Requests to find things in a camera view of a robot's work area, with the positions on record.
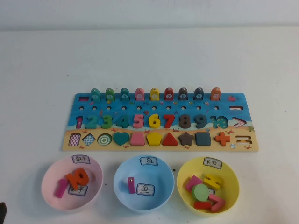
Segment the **plastic bowl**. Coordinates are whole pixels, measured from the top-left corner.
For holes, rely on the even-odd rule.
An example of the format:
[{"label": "plastic bowl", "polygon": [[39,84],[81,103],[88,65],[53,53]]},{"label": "plastic bowl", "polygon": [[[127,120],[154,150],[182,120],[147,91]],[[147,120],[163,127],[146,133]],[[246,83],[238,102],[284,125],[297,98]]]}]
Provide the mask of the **plastic bowl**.
[{"label": "plastic bowl", "polygon": [[[134,178],[135,194],[128,190]],[[124,161],[114,176],[114,191],[120,202],[137,213],[150,213],[165,204],[174,189],[171,168],[161,159],[140,155]]]},{"label": "plastic bowl", "polygon": [[[62,198],[56,197],[55,192],[58,189],[58,181],[78,168],[83,168],[89,177],[87,187],[72,191],[69,184]],[[79,212],[95,203],[102,183],[102,169],[96,160],[87,155],[73,155],[55,162],[47,170],[43,177],[42,195],[45,201],[55,209]]]},{"label": "plastic bowl", "polygon": [[[193,175],[203,181],[206,174],[214,175],[223,180],[220,189],[215,191],[215,195],[225,199],[226,204],[216,213],[213,213],[210,210],[195,209],[195,200],[191,193],[185,189],[185,185]],[[231,209],[236,203],[240,192],[239,181],[234,171],[226,163],[210,157],[198,157],[186,162],[178,173],[177,186],[179,194],[188,209],[195,214],[204,217],[211,217]]]}]

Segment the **blue bowl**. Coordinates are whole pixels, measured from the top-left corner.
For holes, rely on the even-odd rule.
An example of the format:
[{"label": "blue bowl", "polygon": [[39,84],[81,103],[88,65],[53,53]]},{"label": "blue bowl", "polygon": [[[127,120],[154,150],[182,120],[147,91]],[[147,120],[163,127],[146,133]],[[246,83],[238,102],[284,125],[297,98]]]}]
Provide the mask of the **blue bowl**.
[{"label": "blue bowl", "polygon": [[[128,177],[134,178],[135,194],[129,193]],[[123,205],[137,213],[149,213],[168,201],[174,189],[174,176],[163,160],[139,155],[118,167],[113,186]]]}]

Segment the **wooden puzzle board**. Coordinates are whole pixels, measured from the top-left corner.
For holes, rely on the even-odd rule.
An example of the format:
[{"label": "wooden puzzle board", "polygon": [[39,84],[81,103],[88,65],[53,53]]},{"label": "wooden puzzle board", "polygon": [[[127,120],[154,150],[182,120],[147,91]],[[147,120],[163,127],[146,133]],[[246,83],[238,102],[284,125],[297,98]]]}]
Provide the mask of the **wooden puzzle board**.
[{"label": "wooden puzzle board", "polygon": [[[159,94],[160,100],[151,101],[150,94],[145,93],[144,101],[136,101],[135,94],[130,93],[129,101],[121,101],[120,94],[115,94],[115,101],[106,101],[105,94],[100,94],[101,100],[92,101],[90,93],[78,93],[75,96],[71,109],[70,119],[64,136],[63,151],[209,151],[209,152],[256,152],[258,144],[248,110],[246,98],[242,93],[222,93],[220,101],[210,100],[210,93],[205,93],[203,100],[193,100],[194,93],[188,93],[188,100],[163,100],[164,93]],[[178,93],[174,93],[174,99],[178,99]],[[135,114],[144,115],[144,126],[135,129],[132,127]],[[150,115],[157,113],[161,121],[159,128],[150,128],[148,119]],[[163,119],[165,114],[174,114],[175,119],[170,128],[164,128],[166,120]],[[191,127],[187,129],[181,128],[179,117],[182,114],[188,114],[191,118]],[[204,128],[196,128],[194,118],[196,115],[205,115],[207,125]],[[85,129],[85,125],[89,122],[87,116],[98,116],[96,129]],[[103,129],[103,115],[111,115],[113,117],[113,125],[111,128]],[[128,115],[129,126],[121,128],[115,125],[116,121],[122,116]],[[215,128],[211,117],[225,117],[228,121],[227,128]],[[77,126],[77,117],[83,117],[80,128]],[[132,146],[130,140],[122,146],[117,145],[113,140],[113,134],[116,132],[127,132],[130,137],[134,132],[143,132],[145,139],[144,146]],[[156,132],[162,136],[159,146],[150,146],[147,142],[147,135]],[[178,141],[177,146],[163,146],[162,142],[168,133],[171,133]],[[179,136],[188,132],[193,135],[197,132],[208,132],[211,137],[210,146],[197,146],[195,139],[192,145],[181,145]],[[221,146],[219,142],[214,140],[219,132],[224,132],[226,136],[230,136],[230,142],[226,146]],[[111,141],[110,144],[100,145],[98,138],[100,135],[106,134],[105,141]]]}]

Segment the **table surface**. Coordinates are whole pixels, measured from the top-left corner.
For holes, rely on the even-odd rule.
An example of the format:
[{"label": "table surface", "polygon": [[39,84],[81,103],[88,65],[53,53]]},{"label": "table surface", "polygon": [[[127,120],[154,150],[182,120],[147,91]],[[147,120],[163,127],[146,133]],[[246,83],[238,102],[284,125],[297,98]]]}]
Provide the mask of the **table surface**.
[{"label": "table surface", "polygon": [[[5,224],[297,223],[299,27],[0,32],[0,202]],[[174,172],[193,157],[231,166],[241,192],[236,206],[212,218],[192,214],[175,188],[147,215],[121,205],[113,177],[144,152],[92,152],[104,173],[96,204],[64,214],[46,204],[49,166],[72,152],[61,145],[73,97],[97,87],[243,92],[259,141],[257,153],[151,152]]]}]

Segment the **yellow bowl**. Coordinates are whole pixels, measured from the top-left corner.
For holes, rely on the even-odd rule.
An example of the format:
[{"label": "yellow bowl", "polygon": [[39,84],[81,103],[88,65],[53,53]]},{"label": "yellow bowl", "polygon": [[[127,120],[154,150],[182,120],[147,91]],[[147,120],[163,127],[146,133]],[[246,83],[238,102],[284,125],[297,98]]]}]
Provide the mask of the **yellow bowl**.
[{"label": "yellow bowl", "polygon": [[[225,199],[226,203],[221,210],[214,213],[210,210],[195,209],[195,200],[192,194],[185,189],[185,185],[193,175],[203,181],[207,174],[223,180],[220,189],[215,191],[215,195]],[[179,170],[177,186],[179,194],[188,209],[204,217],[211,217],[229,210],[236,203],[240,192],[239,181],[234,171],[226,163],[210,157],[198,157],[186,162]]]}]

